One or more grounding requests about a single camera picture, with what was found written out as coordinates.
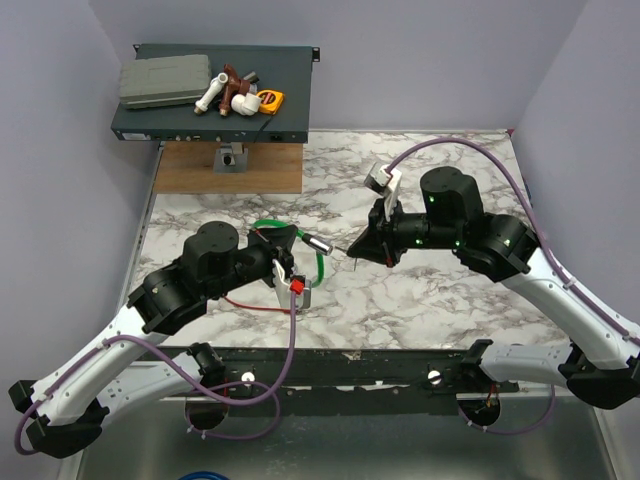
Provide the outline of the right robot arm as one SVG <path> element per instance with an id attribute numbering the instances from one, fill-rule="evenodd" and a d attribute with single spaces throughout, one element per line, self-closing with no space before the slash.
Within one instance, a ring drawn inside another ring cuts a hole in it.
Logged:
<path id="1" fill-rule="evenodd" d="M 500 283 L 533 304 L 570 339 L 566 346 L 504 345 L 477 341 L 460 379 L 480 392 L 501 382 L 526 381 L 568 389 L 583 402 L 612 410 L 639 395 L 638 330 L 621 333 L 597 317 L 602 301 L 552 270 L 534 231 L 518 218 L 487 213 L 475 179 L 454 167 L 423 174 L 426 210 L 386 210 L 378 199 L 368 225 L 347 254 L 386 267 L 410 249 L 450 250 L 469 270 Z"/>

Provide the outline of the white elbow fitting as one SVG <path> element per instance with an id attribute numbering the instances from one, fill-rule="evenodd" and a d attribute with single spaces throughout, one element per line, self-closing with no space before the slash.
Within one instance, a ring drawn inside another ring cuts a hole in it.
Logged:
<path id="1" fill-rule="evenodd" d="M 261 98 L 252 93 L 237 93 L 231 100 L 232 110 L 242 116 L 255 115 L 259 111 L 260 105 Z"/>

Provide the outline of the red cable lock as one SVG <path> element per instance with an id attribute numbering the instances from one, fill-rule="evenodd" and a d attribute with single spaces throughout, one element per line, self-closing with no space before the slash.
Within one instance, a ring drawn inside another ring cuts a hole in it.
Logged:
<path id="1" fill-rule="evenodd" d="M 243 310 L 259 311 L 259 312 L 277 312 L 277 313 L 283 313 L 283 314 L 290 313 L 290 309 L 287 309 L 287 308 L 247 305 L 247 304 L 232 300 L 228 296 L 223 296 L 222 299 L 225 302 L 232 305 L 233 307 L 243 309 Z"/>

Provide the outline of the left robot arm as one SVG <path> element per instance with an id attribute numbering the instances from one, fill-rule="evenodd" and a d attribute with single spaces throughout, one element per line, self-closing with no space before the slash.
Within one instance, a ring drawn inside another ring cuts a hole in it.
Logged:
<path id="1" fill-rule="evenodd" d="M 248 407 L 275 399 L 294 359 L 286 350 L 273 384 L 251 399 L 234 399 L 208 344 L 196 344 L 170 359 L 159 346 L 205 315 L 207 304 L 255 281 L 274 289 L 291 316 L 307 307 L 306 279 L 295 272 L 294 225 L 252 229 L 246 247 L 223 221 L 202 225 L 187 238 L 179 257 L 148 274 L 116 316 L 62 367 L 36 380 L 19 380 L 9 389 L 22 417 L 14 448 L 23 455 L 64 459 L 89 446 L 107 420 L 167 395 L 197 393 L 227 406 Z"/>

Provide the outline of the green cable lock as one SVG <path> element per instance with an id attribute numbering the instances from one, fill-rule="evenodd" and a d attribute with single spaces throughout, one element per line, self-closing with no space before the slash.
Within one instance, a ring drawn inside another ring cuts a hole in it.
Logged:
<path id="1" fill-rule="evenodd" d="M 288 227 L 286 222 L 275 219 L 261 219 L 252 224 L 255 229 L 261 228 L 284 228 Z M 300 228 L 297 229 L 297 237 L 307 246 L 316 252 L 316 277 L 312 281 L 314 288 L 319 287 L 325 277 L 325 261 L 324 258 L 333 252 L 333 245 L 318 235 L 312 235 Z"/>

